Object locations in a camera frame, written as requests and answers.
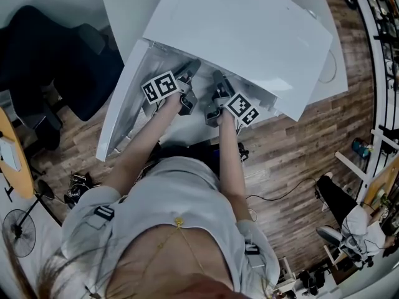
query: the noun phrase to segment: floor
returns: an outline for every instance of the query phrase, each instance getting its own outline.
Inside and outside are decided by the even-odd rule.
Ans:
[[[240,134],[250,159],[244,170],[248,194],[276,198],[307,178],[318,178],[327,171],[334,181],[348,185],[355,194],[360,181],[335,157],[341,151],[360,167],[365,163],[350,150],[354,138],[370,140],[373,121],[372,63],[367,36],[360,16],[343,0],[327,0],[338,28],[344,50],[349,91],[311,104],[298,123],[280,116]],[[68,109],[59,116],[64,123],[60,147],[55,152],[36,156],[43,179],[63,199],[69,188],[71,172],[90,172],[100,183],[115,163],[117,153],[106,163],[95,158],[95,150],[107,111],[105,105],[88,123],[81,122]],[[59,201],[48,201],[61,220],[68,208]],[[275,202],[249,199],[257,213],[257,223],[268,236],[278,257],[286,256],[295,272],[310,268],[326,258],[323,242],[315,232],[320,225],[336,223],[331,213],[321,212],[322,203],[315,198],[314,182],[307,180],[288,197]]]

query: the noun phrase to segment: black fan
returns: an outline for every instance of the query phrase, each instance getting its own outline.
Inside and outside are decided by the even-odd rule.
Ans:
[[[30,215],[20,209],[14,209],[4,218],[2,235],[19,258],[28,256],[35,247],[35,224]]]

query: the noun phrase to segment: wooden floor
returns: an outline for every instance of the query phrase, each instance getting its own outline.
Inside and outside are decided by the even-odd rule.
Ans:
[[[359,14],[343,0],[327,1],[344,50],[349,91],[309,105],[298,123],[280,116],[241,133],[239,139],[251,152],[245,162],[248,194],[279,197],[302,180],[318,178],[327,171],[334,173],[337,184],[348,184],[357,192],[360,181],[334,158],[334,152],[340,150],[364,166],[350,145],[356,137],[370,140],[372,63]],[[111,170],[116,153],[106,163],[95,159],[106,109],[104,106],[84,123],[64,108],[59,113],[64,123],[59,149],[37,155],[39,167],[47,171],[44,180],[61,198],[69,188],[71,171],[90,172],[95,181],[101,182]],[[58,202],[48,203],[62,220],[67,208]],[[304,182],[280,201],[265,202],[253,197],[249,205],[257,212],[257,222],[277,256],[286,256],[293,271],[299,272],[326,258],[315,228],[337,225],[331,213],[321,212],[322,203],[315,198],[313,181]]]

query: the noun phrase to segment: desk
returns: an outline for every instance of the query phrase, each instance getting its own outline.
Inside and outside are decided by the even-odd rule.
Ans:
[[[9,182],[11,188],[7,194],[15,189],[21,197],[30,199],[34,195],[34,186],[31,170],[26,160],[24,150],[19,142],[19,138],[15,132],[11,121],[6,115],[6,112],[0,107],[0,131],[3,136],[12,140],[16,144],[19,161],[21,162],[21,170],[15,171],[9,167],[4,161],[0,161],[0,168],[4,177]]]
[[[153,17],[153,13],[160,0],[103,1],[107,10],[108,18],[112,27],[113,34],[115,36],[115,40],[122,55],[122,59],[125,64],[129,66],[129,63],[127,63],[127,59],[137,40],[145,35],[144,32],[146,31],[147,25],[150,22],[150,19]],[[298,4],[301,8],[306,8],[313,11],[313,14],[315,14],[317,20],[332,34],[333,37],[331,52],[329,52],[328,54],[324,68],[319,77],[319,80],[321,81],[328,82],[329,80],[331,80],[331,78],[333,78],[333,81],[329,83],[317,82],[308,103],[314,103],[316,101],[323,100],[325,98],[347,91],[348,84],[344,56],[342,53],[342,48],[340,46],[338,32],[334,24],[334,19],[328,7],[327,1],[292,1]],[[118,96],[120,102],[122,102],[123,99],[127,98],[127,94],[127,90],[121,91],[118,89],[117,86],[113,95],[114,97]],[[116,101],[111,101],[110,110],[114,112],[120,111],[120,106],[121,104],[116,103]],[[192,114],[190,119],[177,118],[174,123],[169,127],[169,129],[167,129],[164,137],[161,139],[161,142],[192,145],[217,136],[217,130],[207,128],[205,127],[205,125],[204,127],[198,127],[198,125],[204,124],[204,118],[202,112],[197,113],[197,115]],[[273,113],[263,108],[261,108],[260,113],[261,115],[258,117],[257,122],[272,118],[274,116]],[[125,112],[120,113],[120,116],[122,116],[125,120],[125,116],[127,115],[128,113]],[[140,118],[145,120],[143,114],[140,114],[139,119]],[[127,125],[127,127],[121,127],[120,124],[117,124],[117,121],[117,118],[110,118],[105,120],[106,123],[104,123],[103,132],[108,134],[106,136],[103,136],[103,138],[100,138],[100,151],[97,151],[97,157],[101,160],[105,160],[106,155],[109,154],[109,152],[112,151],[120,143],[120,138],[127,136],[129,132],[132,131],[132,129],[127,129],[127,127],[131,125]],[[118,133],[118,136],[114,136],[112,134],[115,132]],[[116,139],[114,143],[110,143],[115,137],[117,137],[118,139]]]

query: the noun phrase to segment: leg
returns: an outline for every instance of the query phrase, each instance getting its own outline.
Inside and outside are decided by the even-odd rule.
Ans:
[[[322,176],[317,181],[317,186],[339,226],[342,226],[345,217],[357,206],[356,201],[335,185],[327,176]]]

